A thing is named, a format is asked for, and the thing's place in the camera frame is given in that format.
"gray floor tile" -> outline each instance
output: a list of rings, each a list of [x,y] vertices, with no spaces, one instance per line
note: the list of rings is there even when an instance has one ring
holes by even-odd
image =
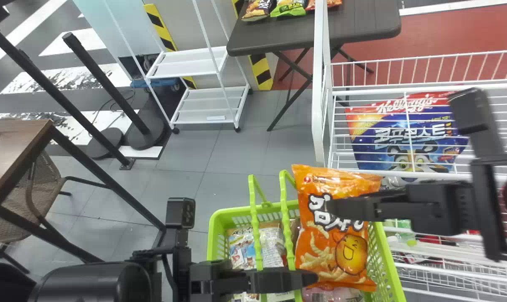
[[[219,130],[190,130],[171,135],[157,169],[205,172]]]
[[[292,164],[315,166],[311,126],[280,127],[270,133],[262,174],[278,175],[284,169],[292,174]]]
[[[61,234],[67,235],[75,224],[76,216],[48,213],[47,220]],[[6,252],[25,266],[33,275],[44,276],[53,269],[66,266],[63,262],[54,261],[59,249],[35,237],[30,236],[22,241],[14,242]]]
[[[248,95],[244,104],[244,111],[242,111],[240,127],[242,129],[268,128],[276,116],[276,108],[281,93],[281,90],[255,91],[253,94]]]
[[[279,201],[280,191],[276,176],[256,176],[265,197]],[[208,232],[211,215],[221,208],[247,206],[250,203],[247,174],[205,173],[195,196],[194,230]]]
[[[169,197],[195,197],[203,173],[153,170],[150,182],[140,198],[140,202],[162,222],[166,220],[167,199]],[[138,212],[133,212],[130,222],[150,224]]]
[[[60,173],[63,177],[65,176],[77,176],[85,178],[87,180],[98,180],[89,170],[84,168],[78,161],[70,156],[51,156],[52,161],[56,164]],[[96,161],[96,163],[103,168],[104,171],[108,171],[108,168],[112,162],[112,159],[104,159]],[[93,194],[96,187],[91,185],[81,184],[73,181],[67,181],[63,186],[63,191],[72,193],[71,196],[58,195],[56,201],[52,205],[50,212],[69,214],[69,215],[80,215],[90,196]]]
[[[102,260],[111,260],[111,256],[128,225],[127,222],[80,216],[65,238]],[[80,264],[75,256],[61,250],[56,254],[55,260],[67,265]]]
[[[158,229],[153,226],[127,224],[111,260],[126,260],[135,250],[150,249],[157,234]]]
[[[136,160],[132,170],[123,171],[119,170],[119,161],[114,161],[108,173],[132,196],[140,200],[156,164],[157,161]],[[87,201],[82,215],[128,222],[134,212],[135,210],[113,191],[98,187]]]
[[[286,102],[287,91],[282,91],[278,101],[279,112]],[[281,126],[311,125],[311,100],[312,90],[306,89],[294,103],[287,109],[274,129]]]
[[[221,130],[207,172],[260,174],[269,136],[265,128]]]

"table leg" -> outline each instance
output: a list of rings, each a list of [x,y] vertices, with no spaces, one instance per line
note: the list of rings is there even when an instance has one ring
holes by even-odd
[[[76,245],[73,245],[63,237],[58,236],[56,233],[51,232],[46,228],[42,228],[40,226],[35,225],[31,221],[26,220],[22,216],[14,212],[11,212],[10,210],[2,207],[1,205],[0,205],[0,218],[18,226],[21,229],[24,229],[25,231],[28,231],[35,237],[42,239],[50,243],[51,245],[54,245],[57,248],[60,248],[68,252],[71,255],[76,256],[85,263],[102,262],[102,259],[94,256],[93,254],[90,254],[86,250],[83,250],[77,247]]]
[[[272,131],[272,129],[274,129],[276,124],[279,122],[281,117],[284,115],[285,111],[287,111],[287,109],[290,107],[290,105],[292,105],[292,103],[294,103],[294,101],[296,101],[296,99],[300,96],[300,94],[302,94],[304,92],[304,90],[309,86],[309,84],[311,84],[311,82],[313,82],[313,75],[310,75],[306,71],[301,69],[296,63],[292,62],[288,57],[283,55],[281,52],[274,52],[274,54],[278,58],[282,59],[282,61],[287,63],[293,70],[297,71],[299,74],[301,74],[303,77],[305,77],[307,80],[300,87],[300,89],[298,91],[296,91],[296,93],[294,93],[294,95],[290,99],[287,98],[287,101],[285,102],[284,107],[280,110],[280,112],[278,113],[276,118],[272,121],[272,124],[270,124],[267,131]]]
[[[337,48],[337,52],[340,53],[343,57],[345,57],[349,62],[355,62],[356,59],[349,56],[342,48],[343,46],[341,45],[341,47],[338,47]],[[374,73],[374,70],[370,69],[369,67],[365,67],[365,65],[363,63],[357,63],[356,64],[358,67],[360,67],[361,69],[363,70],[366,70],[368,73]]]
[[[296,91],[296,93],[292,96],[292,98],[290,98],[285,103],[285,106],[283,106],[283,108],[280,110],[280,112],[278,113],[276,118],[272,121],[272,124],[270,124],[267,131],[272,131],[272,129],[274,129],[274,127],[280,121],[281,117],[284,115],[284,113],[287,111],[287,109],[290,107],[290,105],[292,105],[292,103],[294,103],[294,101],[296,101],[296,99],[300,96],[300,94],[302,94],[304,92],[304,90],[309,86],[309,84],[311,84],[311,82],[312,82],[311,80],[305,81],[305,83],[302,85],[302,87],[300,87],[300,89],[298,91]]]
[[[132,196],[124,187],[121,187],[109,174],[107,174],[102,168],[99,167],[86,153],[82,152],[81,149],[76,147],[65,135],[63,135],[56,127],[51,130],[52,139],[54,139],[58,145],[65,149],[70,155],[72,155],[78,162],[85,168],[90,170],[95,176],[100,179],[108,189],[114,191],[119,197],[123,198],[134,210],[138,211],[144,218],[152,223],[156,228],[165,232],[166,226],[154,216],[146,207],[144,207],[134,196]]]
[[[305,54],[310,50],[311,48],[308,47],[308,48],[304,48],[304,50],[302,50],[301,54],[297,57],[296,61],[294,61],[295,64],[298,64],[300,63],[300,61],[305,57]],[[285,73],[283,73],[283,75],[280,77],[279,81],[282,81],[284,78],[286,78],[290,72],[292,71],[292,67],[289,67]]]

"kellogg's logo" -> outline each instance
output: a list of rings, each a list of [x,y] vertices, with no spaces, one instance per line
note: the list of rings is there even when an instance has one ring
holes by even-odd
[[[426,94],[424,98],[420,99],[396,99],[393,101],[387,101],[382,105],[376,107],[378,113],[388,113],[392,111],[403,111],[408,108],[408,113],[421,112],[425,107],[435,104],[438,101],[437,98]]]

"black pole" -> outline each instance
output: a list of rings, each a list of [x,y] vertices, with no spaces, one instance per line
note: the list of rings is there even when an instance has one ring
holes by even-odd
[[[148,109],[142,109],[140,114],[136,114],[121,92],[115,88],[112,81],[104,74],[90,54],[87,53],[80,40],[73,33],[69,32],[64,34],[63,41],[73,50],[75,55],[95,76],[96,80],[102,84],[102,87],[117,102],[117,105],[132,120],[135,127],[131,128],[126,135],[129,145],[136,150],[144,150],[154,146],[165,132],[164,122],[158,114]]]
[[[33,62],[21,51],[19,51],[11,42],[9,42],[2,33],[0,33],[0,48],[19,65],[25,72],[31,76],[56,102],[58,102],[67,112],[77,120],[87,132],[89,132],[98,142],[106,147],[111,154],[123,164],[129,167],[131,162],[117,149],[109,140],[100,133],[91,122],[62,94],[62,92],[33,64]]]
[[[115,88],[112,81],[104,74],[104,71],[100,69],[99,65],[95,62],[95,60],[87,53],[87,50],[82,46],[80,40],[76,38],[76,36],[72,32],[68,32],[63,35],[63,41],[67,46],[69,46],[75,55],[86,65],[87,69],[93,74],[96,80],[102,85],[104,90],[106,90],[112,98],[117,102],[117,105],[123,109],[123,112],[128,116],[128,118],[132,121],[134,126],[140,130],[142,134],[147,134],[149,132],[149,128],[145,125],[145,123],[140,119],[138,114],[132,109],[132,107],[128,104],[123,94],[119,92],[117,88]]]
[[[153,215],[146,207],[144,207],[134,196],[132,196],[124,187],[121,187],[117,181],[115,181],[109,174],[107,174],[102,168],[99,167],[94,161],[89,158],[86,153],[73,144],[67,139],[61,132],[52,128],[52,139],[54,139],[58,145],[60,145],[65,151],[73,156],[78,162],[82,164],[87,170],[90,170],[100,181],[108,186],[108,189],[114,191],[119,197],[123,198],[134,210],[138,211],[145,219],[152,223],[156,228],[161,231],[166,230],[166,226]]]

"white metal shelf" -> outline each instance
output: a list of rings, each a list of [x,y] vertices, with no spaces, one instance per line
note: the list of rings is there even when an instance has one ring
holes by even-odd
[[[233,117],[240,119],[249,89],[249,85],[225,88],[229,107],[221,88],[187,90],[172,117],[172,123],[233,123]]]
[[[109,0],[102,0],[115,26],[117,27],[119,34],[123,38],[130,55],[134,59],[134,63],[136,63],[138,70],[143,75],[143,79],[146,82],[148,89],[175,134],[179,133],[179,129],[175,127],[177,124],[233,123],[234,130],[236,132],[240,131],[239,120],[242,115],[242,109],[244,108],[244,102],[246,101],[250,85],[248,84],[248,79],[244,73],[244,69],[242,69],[238,59],[235,57],[234,59],[238,64],[242,78],[244,78],[245,86],[225,87],[222,71],[225,68],[225,63],[227,63],[229,55],[227,53],[226,46],[211,46],[203,19],[201,18],[201,12],[199,10],[197,0],[192,0],[192,4],[194,5],[194,11],[198,18],[198,23],[201,27],[201,32],[203,33],[203,38],[205,39],[207,47],[181,50],[177,52],[166,52],[163,50],[160,41],[153,36],[156,44],[161,49],[161,53],[158,55],[157,59],[154,60],[153,65],[147,73],[140,65],[138,59],[136,59],[136,54],[130,47],[129,42],[123,34],[123,30],[117,22],[117,19],[114,17],[107,1]],[[221,25],[221,29],[225,34],[225,38],[229,41],[229,35],[225,29],[223,20],[221,19],[221,15],[214,0],[211,0],[211,4]],[[186,76],[202,75],[216,75],[218,77],[220,88],[190,89],[182,78]],[[173,113],[173,116],[169,118],[162,107],[157,94],[151,86],[151,80],[174,77],[181,79],[182,83],[186,87],[186,91],[184,92],[177,109]]]
[[[161,52],[147,72],[147,78],[170,78],[181,76],[215,75],[220,73],[228,59],[226,46],[211,48],[218,69],[209,48],[180,50],[178,52]]]

